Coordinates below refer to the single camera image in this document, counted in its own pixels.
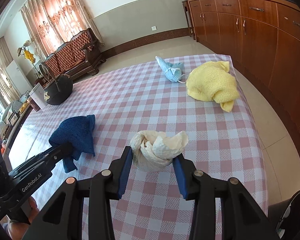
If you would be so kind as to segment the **person left hand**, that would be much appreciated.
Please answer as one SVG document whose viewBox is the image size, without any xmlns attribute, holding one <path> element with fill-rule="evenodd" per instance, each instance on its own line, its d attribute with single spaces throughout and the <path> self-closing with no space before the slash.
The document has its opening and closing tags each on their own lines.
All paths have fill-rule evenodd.
<svg viewBox="0 0 300 240">
<path fill-rule="evenodd" d="M 40 210 L 38 209 L 37 202 L 33 197 L 29 198 L 29 205 L 31 207 L 28 219 L 29 222 L 32 223 L 35 217 L 38 215 Z M 7 223 L 2 225 L 5 232 L 10 236 L 13 240 L 21 240 L 25 235 L 26 231 L 29 228 L 29 224 L 19 223 L 19 222 L 11 222 L 10 220 Z"/>
</svg>

